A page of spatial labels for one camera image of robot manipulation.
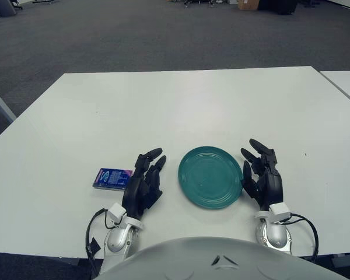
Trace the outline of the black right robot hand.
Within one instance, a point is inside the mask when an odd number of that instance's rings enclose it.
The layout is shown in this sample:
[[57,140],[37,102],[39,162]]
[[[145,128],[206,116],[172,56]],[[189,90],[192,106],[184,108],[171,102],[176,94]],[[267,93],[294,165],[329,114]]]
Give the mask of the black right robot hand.
[[244,148],[240,150],[245,158],[241,184],[260,209],[268,211],[270,205],[284,201],[282,178],[276,168],[277,157],[273,149],[261,142],[250,139],[249,143],[260,157],[254,156]]

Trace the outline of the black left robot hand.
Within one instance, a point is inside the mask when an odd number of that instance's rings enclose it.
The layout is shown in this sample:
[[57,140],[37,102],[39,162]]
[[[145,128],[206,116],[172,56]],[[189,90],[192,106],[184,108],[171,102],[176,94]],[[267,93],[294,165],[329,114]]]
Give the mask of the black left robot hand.
[[162,195],[159,173],[166,163],[166,156],[161,156],[154,165],[150,164],[162,152],[162,148],[156,148],[145,154],[139,154],[121,204],[127,216],[140,221],[145,210],[150,209]]

